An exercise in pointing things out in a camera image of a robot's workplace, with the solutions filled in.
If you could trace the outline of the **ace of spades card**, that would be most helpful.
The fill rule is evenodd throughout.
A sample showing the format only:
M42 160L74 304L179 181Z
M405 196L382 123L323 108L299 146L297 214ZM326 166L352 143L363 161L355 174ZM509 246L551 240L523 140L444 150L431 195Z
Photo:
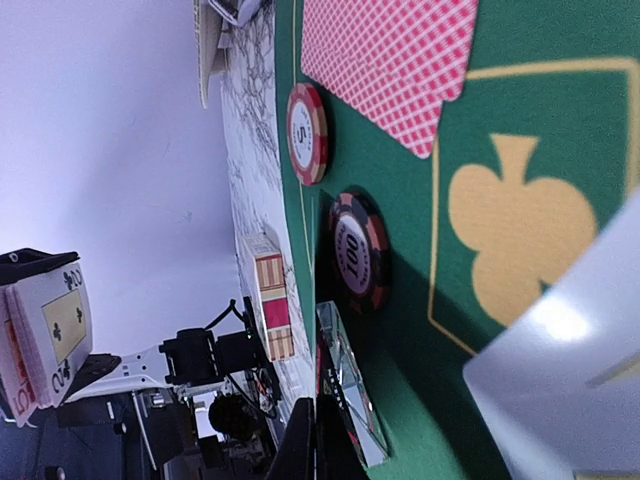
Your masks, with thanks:
M639 199L464 367L514 479L639 475Z

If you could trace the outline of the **red playing card deck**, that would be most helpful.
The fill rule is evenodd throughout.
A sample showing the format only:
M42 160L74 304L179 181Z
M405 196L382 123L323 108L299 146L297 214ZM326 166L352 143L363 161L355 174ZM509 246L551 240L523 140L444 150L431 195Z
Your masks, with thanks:
M78 262L1 287L1 380L17 426L62 403L92 348Z

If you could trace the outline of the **brown chip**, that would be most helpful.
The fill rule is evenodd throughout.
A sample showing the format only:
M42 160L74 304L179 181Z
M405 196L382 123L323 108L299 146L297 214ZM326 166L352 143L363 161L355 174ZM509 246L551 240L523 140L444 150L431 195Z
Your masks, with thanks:
M333 263L350 307L370 315L384 307L391 292L392 255L383 219L362 192L345 191L329 213Z

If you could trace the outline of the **red card seat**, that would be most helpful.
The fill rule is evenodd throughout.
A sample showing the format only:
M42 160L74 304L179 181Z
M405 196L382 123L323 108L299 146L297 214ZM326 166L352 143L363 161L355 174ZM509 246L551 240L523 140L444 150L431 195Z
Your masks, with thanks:
M421 159L463 90L474 0L307 1L301 71Z

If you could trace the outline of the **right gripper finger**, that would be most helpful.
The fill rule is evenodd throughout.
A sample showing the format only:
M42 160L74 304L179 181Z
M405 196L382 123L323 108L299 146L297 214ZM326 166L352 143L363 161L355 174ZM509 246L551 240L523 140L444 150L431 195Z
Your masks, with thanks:
M368 477L332 397L296 401L266 480Z

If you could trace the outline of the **red chips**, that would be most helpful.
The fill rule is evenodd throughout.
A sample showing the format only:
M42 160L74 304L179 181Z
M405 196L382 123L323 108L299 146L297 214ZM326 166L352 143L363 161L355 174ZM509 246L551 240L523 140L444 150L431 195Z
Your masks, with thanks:
M286 133L296 177L306 187L319 184L329 165L329 135L322 99L312 84L299 82L292 88Z

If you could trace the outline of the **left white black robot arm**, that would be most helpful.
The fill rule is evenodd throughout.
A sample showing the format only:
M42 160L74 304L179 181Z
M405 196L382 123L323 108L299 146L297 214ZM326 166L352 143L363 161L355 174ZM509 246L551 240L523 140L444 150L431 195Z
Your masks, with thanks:
M217 385L267 361L252 309L239 318L233 334L207 325L137 354L97 354L78 254L14 250L1 257L1 395L23 419L92 396Z

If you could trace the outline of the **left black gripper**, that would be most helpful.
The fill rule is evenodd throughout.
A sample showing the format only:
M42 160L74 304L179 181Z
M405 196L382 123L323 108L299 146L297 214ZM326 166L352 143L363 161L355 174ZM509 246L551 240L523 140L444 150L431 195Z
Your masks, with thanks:
M1 287L24 278L56 270L73 262L79 263L79 260L80 257L75 252L49 254L29 248L3 254L1 256ZM92 348L64 400L111 373L120 364L121 358L119 356L109 353L95 353ZM2 395L6 398L2 380L1 384Z

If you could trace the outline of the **black triangular all-in button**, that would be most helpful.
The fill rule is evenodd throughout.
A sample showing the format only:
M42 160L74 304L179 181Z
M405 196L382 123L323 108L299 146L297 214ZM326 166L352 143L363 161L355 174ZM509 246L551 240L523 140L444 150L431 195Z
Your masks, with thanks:
M339 416L361 464L367 468L389 459L389 448L369 398L338 307L316 305L316 392L337 402Z

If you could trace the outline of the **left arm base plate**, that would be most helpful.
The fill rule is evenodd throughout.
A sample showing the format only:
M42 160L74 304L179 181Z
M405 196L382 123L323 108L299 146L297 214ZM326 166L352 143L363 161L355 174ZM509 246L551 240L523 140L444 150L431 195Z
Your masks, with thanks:
M259 336L257 321L249 296L243 297L243 305L243 322L257 362L256 383L262 389L261 395L268 402L268 407L262 407L261 410L268 418L275 420L279 416L277 406L282 399L280 381Z

